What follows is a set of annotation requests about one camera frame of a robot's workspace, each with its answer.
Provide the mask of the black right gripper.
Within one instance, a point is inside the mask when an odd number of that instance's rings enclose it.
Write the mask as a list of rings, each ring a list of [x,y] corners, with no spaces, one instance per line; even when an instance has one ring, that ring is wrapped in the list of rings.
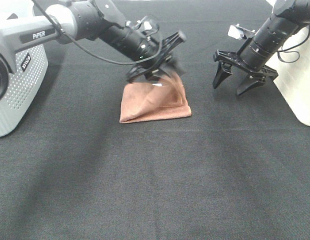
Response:
[[[217,72],[212,82],[212,86],[216,89],[226,78],[231,76],[232,67],[237,67],[242,71],[248,73],[246,78],[237,87],[236,93],[238,96],[246,93],[249,90],[263,86],[266,82],[266,77],[274,80],[279,74],[278,72],[266,65],[262,66],[260,70],[249,68],[236,52],[216,50],[213,55],[213,60],[218,62]]]

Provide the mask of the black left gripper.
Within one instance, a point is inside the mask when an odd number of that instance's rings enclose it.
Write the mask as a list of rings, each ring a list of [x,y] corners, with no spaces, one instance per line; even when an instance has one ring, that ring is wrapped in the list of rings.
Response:
[[[186,71],[180,65],[178,58],[174,56],[173,49],[186,40],[186,35],[181,30],[161,40],[159,54],[148,61],[135,64],[125,75],[126,81],[133,83],[142,76],[147,81],[156,81],[162,77],[184,75]]]

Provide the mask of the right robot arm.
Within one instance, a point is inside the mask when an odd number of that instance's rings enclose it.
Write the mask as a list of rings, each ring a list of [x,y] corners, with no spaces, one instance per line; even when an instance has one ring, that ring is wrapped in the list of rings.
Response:
[[[256,33],[239,28],[245,42],[238,51],[217,50],[214,53],[213,59],[218,62],[218,68],[213,88],[232,75],[233,66],[247,73],[236,90],[238,95],[263,86],[266,79],[274,80],[278,72],[267,66],[267,61],[280,52],[288,38],[309,26],[310,0],[277,0],[271,15]]]

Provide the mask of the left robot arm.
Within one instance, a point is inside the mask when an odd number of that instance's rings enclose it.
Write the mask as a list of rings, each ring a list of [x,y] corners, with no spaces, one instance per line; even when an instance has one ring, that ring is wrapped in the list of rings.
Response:
[[[160,78],[182,71],[172,51],[185,42],[178,31],[167,38],[154,35],[159,26],[149,17],[130,25],[110,0],[61,0],[30,16],[0,20],[0,100],[9,86],[9,75],[17,70],[16,54],[51,40],[77,44],[81,39],[101,39],[129,58],[128,82],[139,76]]]

